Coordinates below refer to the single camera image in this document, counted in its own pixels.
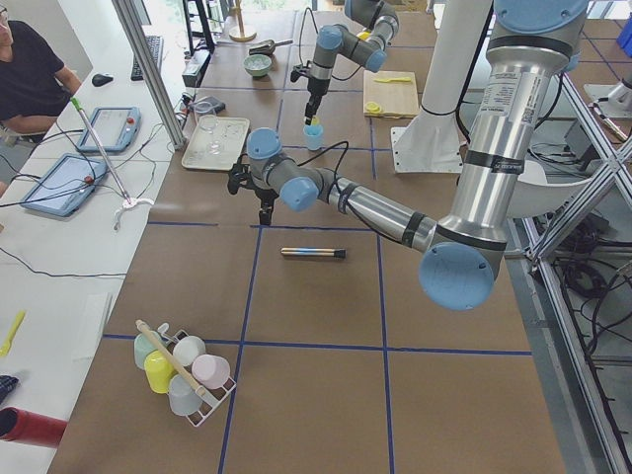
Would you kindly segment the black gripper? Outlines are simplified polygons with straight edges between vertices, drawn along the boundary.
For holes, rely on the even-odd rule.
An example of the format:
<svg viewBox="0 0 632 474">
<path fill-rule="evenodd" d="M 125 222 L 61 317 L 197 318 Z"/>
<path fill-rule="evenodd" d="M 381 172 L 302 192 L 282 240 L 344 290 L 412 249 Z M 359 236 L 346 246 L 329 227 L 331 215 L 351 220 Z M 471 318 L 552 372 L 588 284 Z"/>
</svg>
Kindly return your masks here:
<svg viewBox="0 0 632 474">
<path fill-rule="evenodd" d="M 259 211 L 259 220 L 262 226 L 272 224 L 274 204 L 277 199 L 277 193 L 271 189 L 264 189 L 257 185 L 250 171 L 250 165 L 243 163 L 243 158 L 239 157 L 232 165 L 228 172 L 227 191 L 235 196 L 240 189 L 247 189 L 255 192 L 257 198 L 260 199 L 261 209 Z"/>
<path fill-rule="evenodd" d="M 304 112 L 304 123 L 306 119 L 314 118 L 320 107 L 322 98 L 329 89 L 329 80 L 310 77 L 308 79 L 307 90 L 310 93 L 310 101 L 307 102 Z"/>
</svg>

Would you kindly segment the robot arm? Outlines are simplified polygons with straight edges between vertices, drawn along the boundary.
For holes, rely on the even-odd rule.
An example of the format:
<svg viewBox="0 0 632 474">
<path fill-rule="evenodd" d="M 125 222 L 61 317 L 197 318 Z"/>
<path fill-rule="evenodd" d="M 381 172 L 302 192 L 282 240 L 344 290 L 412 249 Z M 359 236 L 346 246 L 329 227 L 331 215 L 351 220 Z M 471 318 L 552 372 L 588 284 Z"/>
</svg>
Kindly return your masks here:
<svg viewBox="0 0 632 474">
<path fill-rule="evenodd" d="M 368 37 L 361 39 L 342 24 L 324 26 L 317 35 L 313 58 L 305 65 L 294 66 L 290 74 L 291 82 L 301 76 L 308 79 L 310 97 L 305 107 L 306 125 L 312 124 L 322 98 L 329 90 L 338 55 L 376 73 L 386 60 L 388 43 L 398 34 L 397 12 L 386 1 L 346 1 L 345 14 L 365 27 L 369 31 Z"/>
<path fill-rule="evenodd" d="M 584 1 L 450 1 L 441 17 L 417 116 L 395 132 L 400 173 L 455 173 L 447 216 L 433 220 L 337 171 L 298 165 L 278 134 L 252 131 L 228 190 L 253 190 L 301 211 L 316 201 L 423 255 L 419 281 L 436 304 L 468 310 L 490 295 L 507 240 L 504 222 L 551 79 L 578 52 Z"/>
</svg>

